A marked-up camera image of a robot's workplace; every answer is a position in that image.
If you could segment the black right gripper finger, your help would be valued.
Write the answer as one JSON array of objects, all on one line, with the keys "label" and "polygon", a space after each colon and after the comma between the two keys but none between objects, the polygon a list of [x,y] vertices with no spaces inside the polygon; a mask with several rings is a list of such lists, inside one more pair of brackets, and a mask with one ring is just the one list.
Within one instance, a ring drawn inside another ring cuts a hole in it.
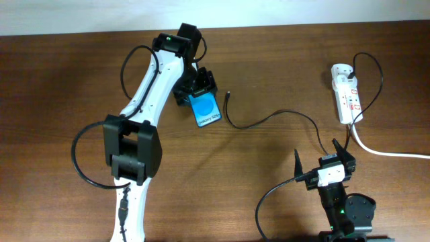
[{"label": "black right gripper finger", "polygon": [[337,141],[337,139],[333,139],[332,143],[335,147],[335,150],[337,152],[337,156],[340,158],[341,161],[354,161],[355,158],[346,150],[344,149],[339,142]]},{"label": "black right gripper finger", "polygon": [[296,149],[294,150],[294,158],[295,158],[294,177],[300,177],[304,173],[302,170],[302,163],[300,160],[300,156],[299,156],[298,151]]}]

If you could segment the blue Galaxy smartphone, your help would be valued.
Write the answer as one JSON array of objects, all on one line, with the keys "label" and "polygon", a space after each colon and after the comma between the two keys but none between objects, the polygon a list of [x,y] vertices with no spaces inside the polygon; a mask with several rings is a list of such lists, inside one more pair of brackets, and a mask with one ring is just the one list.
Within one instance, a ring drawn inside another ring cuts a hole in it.
[{"label": "blue Galaxy smartphone", "polygon": [[198,97],[189,95],[189,101],[196,124],[203,128],[209,124],[219,121],[222,118],[215,95],[211,92],[205,93]]}]

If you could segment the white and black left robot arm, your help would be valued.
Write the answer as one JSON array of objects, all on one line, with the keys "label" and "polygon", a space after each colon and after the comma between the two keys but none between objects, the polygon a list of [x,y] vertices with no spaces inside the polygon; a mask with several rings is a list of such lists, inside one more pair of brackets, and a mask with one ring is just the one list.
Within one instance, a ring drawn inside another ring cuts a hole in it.
[{"label": "white and black left robot arm", "polygon": [[134,97],[119,116],[103,125],[105,160],[116,190],[112,241],[144,241],[144,209],[163,150],[157,126],[169,95],[192,109],[198,127],[221,119],[218,88],[211,71],[199,67],[196,52],[205,40],[196,26],[182,24],[176,35],[153,40],[151,62]]}]

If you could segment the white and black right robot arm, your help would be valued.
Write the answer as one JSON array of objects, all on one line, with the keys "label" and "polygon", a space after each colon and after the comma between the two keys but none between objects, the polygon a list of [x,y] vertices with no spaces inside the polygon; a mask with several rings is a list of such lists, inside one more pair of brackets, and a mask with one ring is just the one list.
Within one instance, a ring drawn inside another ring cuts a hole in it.
[{"label": "white and black right robot arm", "polygon": [[320,241],[366,241],[372,232],[376,201],[363,194],[347,194],[344,183],[351,179],[356,159],[337,140],[336,153],[321,157],[319,166],[304,173],[298,152],[294,152],[294,178],[304,182],[306,189],[318,190],[330,231],[318,234]]}]

